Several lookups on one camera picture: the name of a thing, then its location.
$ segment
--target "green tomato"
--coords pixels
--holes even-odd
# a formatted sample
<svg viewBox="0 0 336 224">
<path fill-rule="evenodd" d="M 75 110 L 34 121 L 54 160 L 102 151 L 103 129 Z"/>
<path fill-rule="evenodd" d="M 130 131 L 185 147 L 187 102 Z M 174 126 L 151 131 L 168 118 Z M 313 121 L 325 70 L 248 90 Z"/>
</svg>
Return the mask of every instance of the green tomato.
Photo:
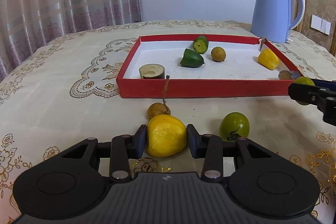
<svg viewBox="0 0 336 224">
<path fill-rule="evenodd" d="M 301 76 L 301 77 L 295 79 L 294 83 L 305 84 L 305 85 L 315 85 L 315 83 L 313 82 L 313 80 L 311 80 L 310 78 L 305 77 L 305 76 Z M 304 103 L 304 102 L 299 102 L 299 101 L 296 101 L 296 102 L 299 103 L 300 105 L 303 105 L 303 106 L 309 105 L 309 104 Z"/>
<path fill-rule="evenodd" d="M 249 120 L 239 112 L 226 115 L 219 126 L 219 134 L 223 141 L 233 142 L 239 137 L 247 137 L 249 132 Z"/>
</svg>

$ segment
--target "cut eggplant slice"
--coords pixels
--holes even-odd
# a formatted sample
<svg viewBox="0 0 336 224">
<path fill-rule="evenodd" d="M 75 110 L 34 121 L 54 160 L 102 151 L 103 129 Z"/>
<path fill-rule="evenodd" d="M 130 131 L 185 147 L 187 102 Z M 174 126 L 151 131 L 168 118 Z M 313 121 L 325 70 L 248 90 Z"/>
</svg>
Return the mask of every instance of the cut eggplant slice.
<svg viewBox="0 0 336 224">
<path fill-rule="evenodd" d="M 139 68 L 141 79 L 164 79 L 165 68 L 159 64 L 146 64 Z"/>
</svg>

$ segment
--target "longan stem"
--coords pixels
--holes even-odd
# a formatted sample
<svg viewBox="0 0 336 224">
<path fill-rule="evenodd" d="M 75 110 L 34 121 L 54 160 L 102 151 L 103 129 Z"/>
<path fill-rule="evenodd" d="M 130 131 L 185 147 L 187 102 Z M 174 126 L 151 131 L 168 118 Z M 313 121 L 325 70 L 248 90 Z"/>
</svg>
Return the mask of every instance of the longan stem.
<svg viewBox="0 0 336 224">
<path fill-rule="evenodd" d="M 163 96 L 162 96 L 162 99 L 163 99 L 163 105 L 164 105 L 165 107 L 167 107 L 167 106 L 166 106 L 166 100 L 165 100 L 165 97 L 166 97 L 166 91 L 167 91 L 167 88 L 168 88 L 169 78 L 170 78 L 170 76 L 167 75 L 167 76 L 166 76 L 165 86 L 164 86 L 164 88 L 163 88 L 163 92 L 162 92 L 162 93 L 163 93 Z"/>
</svg>

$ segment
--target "electric kettle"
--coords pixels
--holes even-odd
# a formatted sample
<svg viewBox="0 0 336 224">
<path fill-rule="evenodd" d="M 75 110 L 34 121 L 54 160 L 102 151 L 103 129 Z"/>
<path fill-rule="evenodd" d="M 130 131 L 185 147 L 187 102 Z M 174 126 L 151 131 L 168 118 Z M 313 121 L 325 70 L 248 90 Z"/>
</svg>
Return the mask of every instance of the electric kettle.
<svg viewBox="0 0 336 224">
<path fill-rule="evenodd" d="M 305 0 L 299 0 L 299 13 L 292 19 L 291 0 L 256 0 L 251 32 L 276 43 L 285 43 L 289 31 L 303 19 Z"/>
</svg>

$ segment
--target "beige tablecloth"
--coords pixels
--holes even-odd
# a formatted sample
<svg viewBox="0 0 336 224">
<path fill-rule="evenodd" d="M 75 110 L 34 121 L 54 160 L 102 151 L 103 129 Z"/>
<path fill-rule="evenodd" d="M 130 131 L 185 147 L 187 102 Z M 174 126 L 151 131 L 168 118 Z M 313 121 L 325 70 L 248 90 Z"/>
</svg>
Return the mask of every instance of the beige tablecloth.
<svg viewBox="0 0 336 224">
<path fill-rule="evenodd" d="M 234 21 L 152 21 L 69 34 L 38 49 L 0 84 L 0 224 L 11 223 L 20 213 L 12 186 L 21 172 L 86 137 L 106 142 L 120 134 L 134 134 L 148 122 L 147 108 L 158 100 L 122 99 L 116 83 L 137 37 L 173 33 L 253 36 L 248 30 L 248 24 Z M 297 32 L 290 36 L 293 42 L 275 45 L 304 74 L 336 79 L 336 59 L 326 49 Z M 315 106 L 301 106 L 287 96 L 168 99 L 167 105 L 173 116 L 194 124 L 200 133 L 218 134 L 225 115 L 245 114 L 251 140 L 316 175 L 320 198 L 313 215 L 322 223 L 332 223 L 335 127 L 322 121 Z M 202 164 L 185 149 L 171 157 L 142 160 L 134 168 L 200 171 Z M 107 160 L 102 160 L 100 172 L 108 174 Z"/>
</svg>

